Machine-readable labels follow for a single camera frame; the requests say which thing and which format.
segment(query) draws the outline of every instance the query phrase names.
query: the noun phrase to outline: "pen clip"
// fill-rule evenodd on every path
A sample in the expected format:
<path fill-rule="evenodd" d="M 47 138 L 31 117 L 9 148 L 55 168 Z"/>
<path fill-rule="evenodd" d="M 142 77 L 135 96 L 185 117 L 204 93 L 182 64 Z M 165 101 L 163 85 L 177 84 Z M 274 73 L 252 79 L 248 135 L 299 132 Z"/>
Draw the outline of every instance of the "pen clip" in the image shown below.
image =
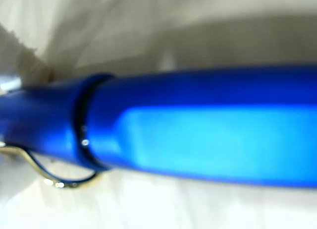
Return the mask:
<path fill-rule="evenodd" d="M 95 181 L 100 176 L 99 172 L 93 172 L 90 176 L 78 179 L 78 180 L 69 180 L 60 178 L 49 171 L 47 171 L 42 164 L 40 164 L 32 154 L 30 154 L 27 150 L 16 147 L 16 146 L 0 146 L 0 153 L 6 155 L 20 155 L 24 158 L 24 160 L 29 163 L 29 165 L 42 177 L 44 177 L 44 183 L 53 186 L 56 188 L 79 188 L 82 186 L 86 186 L 92 181 Z"/>

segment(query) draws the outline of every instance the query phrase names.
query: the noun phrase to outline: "blue plastic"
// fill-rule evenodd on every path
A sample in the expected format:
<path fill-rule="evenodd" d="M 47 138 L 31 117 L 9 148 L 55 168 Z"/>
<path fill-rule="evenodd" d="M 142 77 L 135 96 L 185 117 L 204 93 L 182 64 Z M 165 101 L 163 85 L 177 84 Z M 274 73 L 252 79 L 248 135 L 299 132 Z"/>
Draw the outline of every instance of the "blue plastic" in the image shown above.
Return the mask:
<path fill-rule="evenodd" d="M 96 170 L 316 187 L 316 70 L 249 67 L 57 83 L 0 97 L 0 136 Z M 83 118 L 80 136 L 74 116 Z"/>

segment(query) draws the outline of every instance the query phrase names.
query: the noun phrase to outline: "white cloth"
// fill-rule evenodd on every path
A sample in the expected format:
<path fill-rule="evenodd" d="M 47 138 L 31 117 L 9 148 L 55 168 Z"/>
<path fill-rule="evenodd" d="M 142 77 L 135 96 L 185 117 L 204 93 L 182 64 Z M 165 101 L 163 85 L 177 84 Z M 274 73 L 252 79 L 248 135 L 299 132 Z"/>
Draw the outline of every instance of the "white cloth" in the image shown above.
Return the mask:
<path fill-rule="evenodd" d="M 316 0 L 0 0 L 0 22 L 37 48 L 56 78 L 314 62 L 316 13 Z M 62 192 L 37 180 L 8 195 L 0 202 L 3 229 L 317 227 L 314 190 L 112 171 L 87 189 Z"/>

